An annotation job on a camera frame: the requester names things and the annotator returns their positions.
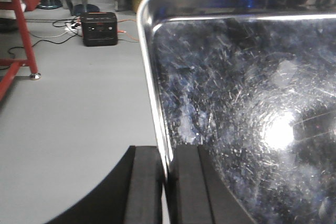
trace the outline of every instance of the portable power station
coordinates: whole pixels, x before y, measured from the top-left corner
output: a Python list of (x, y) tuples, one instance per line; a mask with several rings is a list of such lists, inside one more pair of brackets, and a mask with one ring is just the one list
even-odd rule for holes
[(112, 46), (118, 43), (115, 13), (83, 13), (80, 20), (84, 45)]

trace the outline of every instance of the metal tray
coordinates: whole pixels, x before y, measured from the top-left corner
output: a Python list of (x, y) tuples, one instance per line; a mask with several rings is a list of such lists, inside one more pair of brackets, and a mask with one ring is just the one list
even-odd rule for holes
[(335, 0), (144, 0), (166, 175), (202, 144), (258, 223), (336, 221)]

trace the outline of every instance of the cable on floor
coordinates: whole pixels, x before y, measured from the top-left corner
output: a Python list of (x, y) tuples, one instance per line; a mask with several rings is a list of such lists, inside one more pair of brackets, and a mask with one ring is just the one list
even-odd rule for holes
[(39, 37), (39, 36), (36, 36), (36, 35), (32, 34), (31, 32), (29, 32), (30, 35), (32, 35), (32, 36), (35, 37), (35, 38), (39, 38), (39, 39), (58, 38), (58, 37), (61, 37), (61, 36), (63, 36), (64, 34), (67, 34), (67, 33), (68, 33), (68, 32), (66, 31), (66, 32), (64, 32), (64, 33), (62, 33), (62, 34), (60, 34), (60, 35), (57, 35), (57, 36)]
[(126, 39), (118, 39), (120, 41), (126, 41), (126, 42), (129, 42), (129, 43), (139, 43), (138, 41), (129, 41), (129, 40), (126, 40)]
[(122, 20), (119, 20), (118, 23), (125, 22), (125, 21), (133, 21), (133, 22), (137, 22), (135, 19), (128, 18), (128, 19), (122, 19)]
[[(65, 18), (65, 19), (59, 19), (51, 23), (52, 26), (54, 27), (67, 27), (66, 23), (74, 24), (75, 19), (78, 18), (79, 16), (75, 16), (74, 18)], [(56, 25), (59, 22), (64, 22), (64, 25)]]
[(1, 71), (1, 70), (6, 70), (6, 69), (8, 69), (8, 68), (10, 68), (10, 66), (5, 67), (5, 68), (0, 68), (0, 71)]
[(81, 24), (79, 24), (79, 23), (74, 23), (74, 24), (71, 24), (70, 26), (68, 26), (67, 24), (69, 24), (69, 23), (64, 23), (65, 25), (66, 25), (66, 27), (67, 27), (67, 31), (70, 31), (70, 32), (72, 32), (73, 34), (75, 34), (76, 36), (79, 36), (79, 37), (82, 37), (82, 35), (79, 35), (79, 30), (77, 29), (77, 27), (78, 26), (81, 26)]
[[(38, 43), (40, 43), (40, 42), (42, 42), (42, 41), (60, 45), (60, 44), (63, 44), (63, 43), (65, 43), (65, 42), (67, 42), (67, 41), (70, 40), (71, 38), (74, 38), (75, 36), (77, 36), (77, 34), (72, 35), (71, 37), (69, 37), (69, 38), (67, 38), (66, 40), (63, 40), (63, 41), (61, 41), (61, 42), (54, 42), (54, 41), (51, 41), (51, 40), (41, 39), (41, 40), (37, 41), (36, 43), (34, 43), (34, 44), (32, 45), (32, 47), (35, 47)], [(12, 47), (12, 48), (9, 48), (9, 49), (7, 50), (7, 53), (8, 53), (9, 55), (11, 55), (11, 58), (12, 58), (12, 59), (15, 59), (15, 54), (14, 54), (13, 52), (11, 52), (11, 50), (13, 50), (13, 49), (17, 49), (17, 48), (24, 48), (24, 47)]]
[(136, 39), (134, 37), (132, 37), (128, 32), (124, 31), (124, 30), (118, 30), (119, 33), (122, 33), (122, 34), (126, 34), (130, 39), (133, 39), (135, 41), (139, 41), (139, 39)]

